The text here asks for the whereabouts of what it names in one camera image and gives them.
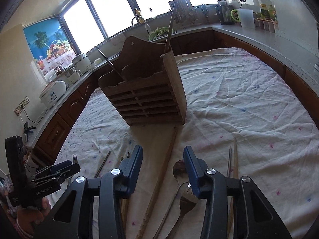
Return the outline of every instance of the palm tree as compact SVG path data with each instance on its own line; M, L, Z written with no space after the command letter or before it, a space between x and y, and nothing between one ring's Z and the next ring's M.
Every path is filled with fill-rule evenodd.
M38 31L37 33L34 34L37 38L36 41L34 41L34 44L39 48L43 48L44 46L47 46L47 42L49 42L49 38L47 37L47 33L45 31Z
M59 30L54 33L54 36L55 36L55 38L56 38L57 40L62 40L62 39L64 39L63 33L62 33L61 31L59 31Z

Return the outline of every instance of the window frame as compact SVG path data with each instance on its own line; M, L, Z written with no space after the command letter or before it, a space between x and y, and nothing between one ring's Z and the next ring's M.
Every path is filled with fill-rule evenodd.
M64 19L64 15L66 14L66 12L73 6L75 5L79 0L72 0L68 5L66 5L64 8L62 8L61 12L58 14L58 18L59 18L59 21L61 23L61 27L64 29L66 35L68 36L69 40L74 44L74 49L76 51L77 54L80 54L82 51L80 51L79 47L77 46L71 32L70 32L70 29L68 28L67 24L66 24L66 21ZM128 27L126 29L123 29L121 30L120 32L114 34L113 36L108 36L107 35L107 32L106 32L106 29L104 28L95 8L94 8L94 5L92 3L91 0L85 0L86 3L87 3L87 6L89 7L91 13L92 13L92 16L96 22L96 24L98 25L98 28L100 29L103 37L104 37L104 41L102 41L100 44L97 44L96 46L100 46L102 44L104 44L105 42L109 41L112 37L118 35L119 33L122 33L126 30L129 30L131 27ZM140 9L140 7L138 6L138 3L136 0L127 0L128 4L130 5L130 8L133 12L133 14L135 15L135 8L137 9ZM214 3L214 4L206 4L206 6L208 7L211 7L211 6L215 6L217 5L217 3ZM166 16L170 14L170 12L167 12L167 13L163 13L163 14L160 14L158 16L156 16L157 18L159 17L163 17L163 16ZM152 18L149 18L149 19L145 19L146 21L151 21L153 20ZM141 25L139 22L137 24L135 24L133 27L138 27L139 25ZM92 48L91 50L87 51L86 53L90 53L92 50L94 50L95 48Z

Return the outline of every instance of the bottle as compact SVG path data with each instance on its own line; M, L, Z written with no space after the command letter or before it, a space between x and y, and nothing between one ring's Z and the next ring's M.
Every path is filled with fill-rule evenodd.
M139 9L137 9L137 8L134 8L134 9L135 9L136 16L141 16L142 17L142 12ZM141 19L139 17L137 19L138 19L139 23L141 23L141 24L144 23L143 19Z
M261 7L260 7L260 14L261 14L261 16L260 16L260 17L261 17L263 20L270 20L269 12L268 12L268 9L267 9L266 5L262 3L260 6L261 6Z
M275 20L275 18L276 18L276 11L275 11L275 8L272 7L271 4L269 5L268 13L269 13L270 19L271 19L271 20Z

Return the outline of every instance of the spoon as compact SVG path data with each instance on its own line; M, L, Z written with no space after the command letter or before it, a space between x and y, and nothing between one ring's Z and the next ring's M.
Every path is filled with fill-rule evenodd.
M188 174L187 174L187 171L186 171L184 160L179 160L179 161L177 161L174 164L174 166L173 166L173 175L174 175L175 180L177 180L177 182L178 182L177 190L176 190L174 196L172 197L172 200L171 200L171 202L170 202L170 204L168 206L168 209L167 209L167 211L166 211L166 213L165 213L165 215L164 215L164 217L162 219L162 222L161 222L159 228L156 231L156 234L153 236L153 239L157 239L158 236L160 235L160 232L162 230L164 222L165 222L165 220L167 218L168 213L170 212L170 210L172 208L173 201L174 201L174 199L175 199L180 187L184 183L188 182Z

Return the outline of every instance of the faucet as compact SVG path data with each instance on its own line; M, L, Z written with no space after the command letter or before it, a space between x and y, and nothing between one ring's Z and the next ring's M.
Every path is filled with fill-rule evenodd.
M144 23L145 23L145 29L146 29L146 31L147 31L147 34L150 35L150 34L152 33L151 27L146 23L146 20L144 20L144 18L143 18L142 16L135 16L135 17L132 19L132 22L131 22L132 27L133 27L133 20L134 20L135 18L142 18L142 19L143 19L143 21L144 21Z

